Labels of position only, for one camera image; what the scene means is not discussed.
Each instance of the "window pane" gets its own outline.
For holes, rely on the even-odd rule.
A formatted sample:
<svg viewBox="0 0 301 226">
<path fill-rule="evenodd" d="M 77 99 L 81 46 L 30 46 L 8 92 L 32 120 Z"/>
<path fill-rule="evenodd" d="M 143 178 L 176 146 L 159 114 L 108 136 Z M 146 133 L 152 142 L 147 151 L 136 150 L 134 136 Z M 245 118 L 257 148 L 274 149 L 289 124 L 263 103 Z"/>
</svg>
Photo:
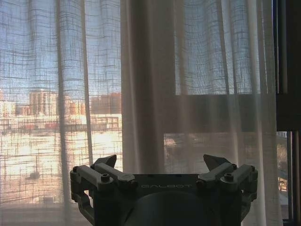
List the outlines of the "window pane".
<svg viewBox="0 0 301 226">
<path fill-rule="evenodd" d="M 288 219 L 287 132 L 277 132 L 278 186 L 282 218 Z"/>
</svg>

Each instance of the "sheer curtain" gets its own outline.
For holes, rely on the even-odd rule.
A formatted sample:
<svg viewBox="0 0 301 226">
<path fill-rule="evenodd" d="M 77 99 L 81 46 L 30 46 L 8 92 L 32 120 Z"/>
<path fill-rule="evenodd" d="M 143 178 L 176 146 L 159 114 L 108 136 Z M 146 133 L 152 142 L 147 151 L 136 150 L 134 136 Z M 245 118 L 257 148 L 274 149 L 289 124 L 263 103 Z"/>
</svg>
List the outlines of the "sheer curtain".
<svg viewBox="0 0 301 226">
<path fill-rule="evenodd" d="M 0 0 L 0 222 L 89 225 L 69 171 L 259 170 L 245 226 L 281 225 L 271 0 Z"/>
</svg>

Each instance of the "dark window frame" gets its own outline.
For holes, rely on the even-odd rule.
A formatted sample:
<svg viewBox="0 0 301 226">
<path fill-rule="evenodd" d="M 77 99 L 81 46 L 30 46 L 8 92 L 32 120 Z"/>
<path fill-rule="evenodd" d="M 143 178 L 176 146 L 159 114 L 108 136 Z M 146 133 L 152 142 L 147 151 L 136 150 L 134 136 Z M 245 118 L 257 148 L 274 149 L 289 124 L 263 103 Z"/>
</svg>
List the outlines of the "dark window frame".
<svg viewBox="0 0 301 226">
<path fill-rule="evenodd" d="M 297 0 L 273 0 L 276 69 L 277 131 L 287 131 L 289 219 L 285 226 L 301 225 L 301 4 Z"/>
</svg>

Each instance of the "distant building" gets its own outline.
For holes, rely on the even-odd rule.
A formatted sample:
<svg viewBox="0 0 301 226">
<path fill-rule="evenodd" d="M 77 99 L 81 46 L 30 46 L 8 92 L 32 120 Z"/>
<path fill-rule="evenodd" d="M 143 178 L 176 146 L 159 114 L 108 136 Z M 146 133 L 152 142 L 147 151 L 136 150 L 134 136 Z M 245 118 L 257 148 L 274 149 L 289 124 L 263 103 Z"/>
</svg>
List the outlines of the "distant building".
<svg viewBox="0 0 301 226">
<path fill-rule="evenodd" d="M 4 95 L 3 95 L 3 91 L 0 89 L 0 101 L 4 100 Z"/>
<path fill-rule="evenodd" d="M 14 101 L 0 100 L 0 117 L 12 117 L 16 115 L 16 103 Z"/>
<path fill-rule="evenodd" d="M 111 93 L 91 98 L 92 114 L 120 114 L 121 93 Z"/>
<path fill-rule="evenodd" d="M 79 100 L 71 102 L 70 104 L 70 114 L 71 115 L 86 115 L 85 103 Z"/>
<path fill-rule="evenodd" d="M 30 115 L 30 105 L 17 105 L 17 115 Z"/>
<path fill-rule="evenodd" d="M 29 94 L 31 115 L 56 115 L 58 94 L 48 90 L 35 90 Z"/>
</svg>

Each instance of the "bolt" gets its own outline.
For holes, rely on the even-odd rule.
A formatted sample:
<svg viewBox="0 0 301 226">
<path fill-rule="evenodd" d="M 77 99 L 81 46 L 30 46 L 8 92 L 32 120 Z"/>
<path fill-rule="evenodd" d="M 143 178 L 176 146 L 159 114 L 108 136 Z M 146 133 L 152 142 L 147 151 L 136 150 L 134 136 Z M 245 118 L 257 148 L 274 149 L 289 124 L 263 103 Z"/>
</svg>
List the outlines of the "bolt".
<svg viewBox="0 0 301 226">
<path fill-rule="evenodd" d="M 234 179 L 232 173 L 225 173 L 224 177 L 226 181 L 233 181 Z"/>
<path fill-rule="evenodd" d="M 232 166 L 233 166 L 234 170 L 237 170 L 237 165 L 236 164 L 232 164 Z"/>
<path fill-rule="evenodd" d="M 196 185 L 197 185 L 197 188 L 198 188 L 198 189 L 204 189 L 204 188 L 206 188 L 206 183 L 205 183 L 204 180 L 198 180 L 198 181 L 196 182 Z"/>
<path fill-rule="evenodd" d="M 108 181 L 110 180 L 109 174 L 107 174 L 107 173 L 102 174 L 101 180 L 102 180 L 103 182 L 108 182 Z"/>
<path fill-rule="evenodd" d="M 78 166 L 73 167 L 73 172 L 76 173 L 77 169 L 78 169 Z"/>
</svg>

